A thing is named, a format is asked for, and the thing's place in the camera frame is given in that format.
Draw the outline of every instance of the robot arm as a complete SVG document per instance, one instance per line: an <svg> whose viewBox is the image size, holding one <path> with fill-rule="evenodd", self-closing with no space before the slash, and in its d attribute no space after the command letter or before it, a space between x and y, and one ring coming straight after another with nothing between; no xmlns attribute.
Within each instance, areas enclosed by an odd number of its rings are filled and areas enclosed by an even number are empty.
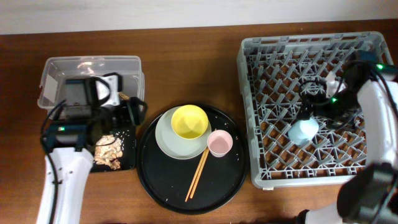
<svg viewBox="0 0 398 224"><path fill-rule="evenodd" d="M57 168L59 183L53 222L79 223L86 180L93 166L93 155L87 149L76 152L74 147L64 147L55 148L50 156ZM52 172L49 158L46 156L44 190L36 223L50 222L55 191Z"/></svg>
<svg viewBox="0 0 398 224"><path fill-rule="evenodd" d="M387 81L389 90L398 102L398 83ZM398 120L395 117L386 89L379 82L368 80L358 92L366 124L367 169L342 186L337 203L312 210L306 214L305 224L341 224L343 219L368 222L373 219L379 201L389 190L397 174ZM391 164L379 166L373 164ZM384 209L381 223L398 223L398 216Z"/></svg>
<svg viewBox="0 0 398 224"><path fill-rule="evenodd" d="M122 85L122 76L117 73L66 80L66 101L47 116L55 113L40 138L46 173L38 224L78 223L97 141L114 128L143 121L147 105L138 98L120 101Z"/></svg>

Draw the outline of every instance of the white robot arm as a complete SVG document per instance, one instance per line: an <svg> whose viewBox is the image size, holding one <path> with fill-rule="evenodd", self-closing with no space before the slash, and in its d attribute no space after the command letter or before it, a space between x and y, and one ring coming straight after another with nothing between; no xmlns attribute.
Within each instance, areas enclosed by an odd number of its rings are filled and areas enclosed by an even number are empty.
<svg viewBox="0 0 398 224"><path fill-rule="evenodd" d="M37 224L79 223L97 141L114 128L143 121L147 105L138 98L120 101L122 85L117 73L66 80L66 100L47 116L45 123L55 113L46 131L42 126L46 173Z"/></svg>
<svg viewBox="0 0 398 224"><path fill-rule="evenodd" d="M398 83L386 81L394 98L398 102ZM398 120L394 116L386 89L379 82L368 80L358 92L366 124L367 159L366 164L389 163L398 169ZM305 224L341 224L343 219L337 211L337 204L307 213Z"/></svg>

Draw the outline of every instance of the cable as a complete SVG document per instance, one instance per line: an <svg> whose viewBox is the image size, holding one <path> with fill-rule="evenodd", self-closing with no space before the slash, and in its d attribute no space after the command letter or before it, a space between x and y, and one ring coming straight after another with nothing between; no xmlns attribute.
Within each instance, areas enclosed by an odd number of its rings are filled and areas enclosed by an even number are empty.
<svg viewBox="0 0 398 224"><path fill-rule="evenodd" d="M383 65L383 66L388 66L388 67L393 67L393 68L398 68L398 65L390 65L390 64L383 64L383 63L379 63L379 62L374 62L374 61L369 61L369 60L352 60L349 61L346 66L350 67L354 64L357 63L364 63L364 64L368 64L368 65Z"/></svg>
<svg viewBox="0 0 398 224"><path fill-rule="evenodd" d="M351 115L351 117L344 122L343 124L337 126L336 128L333 128L335 130L340 130L341 128L343 128L344 126L346 126L348 123L352 122L352 120L354 120L362 111L358 110L355 114Z"/></svg>
<svg viewBox="0 0 398 224"><path fill-rule="evenodd" d="M381 80L382 84L384 85L384 88L386 89L386 92L387 92L388 100L390 101L390 104L391 104L392 112L394 113L396 119L398 119L397 104L395 103L395 101L394 101L394 99L392 97L392 94L390 92L390 89L389 89L389 87L387 85L386 80L384 79L384 77L380 74L380 72L377 69L373 69L371 71L374 72L377 77L379 77L379 79Z"/></svg>
<svg viewBox="0 0 398 224"><path fill-rule="evenodd" d="M308 99L304 98L301 94L301 89L307 83L316 83L316 84L320 84L320 85L324 84L323 82L318 81L318 80L307 80L307 81L304 81L303 83L301 83L301 85L298 87L298 95L302 99L302 101L304 101L308 104L314 105L314 106L324 106L330 102L329 100L327 100L327 101L324 101L323 103L316 103L316 102L312 102L312 101L309 101Z"/></svg>
<svg viewBox="0 0 398 224"><path fill-rule="evenodd" d="M54 113L54 111L56 111L57 109L59 109L59 107L64 105L64 102L66 102L66 100L63 100L61 102L59 102L47 115L47 117L44 119L43 121L43 125L42 128L40 129L40 143L43 146L43 150L45 155L47 156L47 158L49 159L50 165L51 165L51 169L52 172L54 174L54 196L53 196L53 202L52 202L52 208L51 208L51 214L50 214L50 221L49 224L52 224L54 222L54 217L55 217L55 211L57 208L57 199L58 199L58 175L57 175L57 169L55 168L55 164L54 161L52 160L50 153L49 153L49 149L47 149L47 146L45 145L44 142L44 138L43 138L43 132L44 132L44 127L47 124L47 121L49 120L49 118L51 117L51 115Z"/></svg>
<svg viewBox="0 0 398 224"><path fill-rule="evenodd" d="M379 215L380 215L381 211L382 211L383 209L385 209L385 207L387 206L387 204L390 202L391 197L393 196L393 194L394 194L394 192L395 192L395 189L396 189L397 187L398 187L398 178L396 177L396 179L395 179L395 181L394 181L394 183L393 183L393 185L392 185L392 187L391 187L391 189L390 189L390 192L388 192L387 195L384 197L383 203L379 206L379 208L378 208L376 214L374 214L374 216L373 216L373 218L372 218L372 221L369 222L370 224L376 224L376 223L377 223L377 221L379 220Z"/></svg>
<svg viewBox="0 0 398 224"><path fill-rule="evenodd" d="M339 84L338 84L338 86L337 86L337 90L335 91L335 93L333 94L333 96L330 97L330 99L336 97L336 95L338 94L339 89L340 89L341 85L343 84L343 82L344 82L344 80L345 80L345 73L346 73L346 71L347 71L350 67L356 65L357 63L366 63L366 62L368 62L368 61L364 61L364 60L352 60L352 61L350 61L350 62L348 62L348 63L346 64L346 69L344 70L344 72L343 72L343 74L342 74L342 76L341 76L341 79L340 79ZM323 84L322 82L320 82L320 81L315 81L315 80L307 80L307 81L303 82L303 83L298 87L298 95L301 97L301 99L302 99L303 101L305 101L305 102L311 104L311 105L314 105L314 106L325 106L325 105L331 103L331 100L326 100L326 101L324 101L324 102L322 102L322 103L316 103L316 102L308 101L307 99L303 98L300 90L301 90L302 86L303 86L304 84L308 83L309 81L312 81L312 82L314 82L314 83L317 83L317 82L318 82L318 83Z"/></svg>

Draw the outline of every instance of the wooden chopsticks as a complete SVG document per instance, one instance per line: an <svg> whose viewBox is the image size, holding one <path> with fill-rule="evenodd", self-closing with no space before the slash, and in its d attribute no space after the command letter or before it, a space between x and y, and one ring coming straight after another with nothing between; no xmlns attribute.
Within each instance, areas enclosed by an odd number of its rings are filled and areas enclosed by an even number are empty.
<svg viewBox="0 0 398 224"><path fill-rule="evenodd" d="M130 100L130 97L126 96L124 93L119 92L119 96L124 100Z"/></svg>
<svg viewBox="0 0 398 224"><path fill-rule="evenodd" d="M187 197L185 198L185 202L187 202L188 197L193 198L193 194L195 193L195 190L197 189L199 178L200 178L201 172L203 170L203 167L205 166L205 162L206 162L208 154L209 154L209 148L206 147L205 151L201 155L198 168L195 172L195 175L193 176L191 186L189 187Z"/></svg>

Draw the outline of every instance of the round black tray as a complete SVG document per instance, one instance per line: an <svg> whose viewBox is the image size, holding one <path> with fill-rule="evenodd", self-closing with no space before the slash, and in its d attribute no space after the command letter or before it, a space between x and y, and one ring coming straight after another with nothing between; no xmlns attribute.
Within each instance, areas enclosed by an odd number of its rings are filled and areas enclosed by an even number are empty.
<svg viewBox="0 0 398 224"><path fill-rule="evenodd" d="M236 123L222 111L208 105L205 110L211 129L229 132L232 149L222 158L209 153L193 199L185 202L201 154L178 160L164 154L156 143L155 128L160 114L141 137L137 152L137 171L147 193L161 206L184 214L201 214L220 208L241 188L249 165L246 138Z"/></svg>

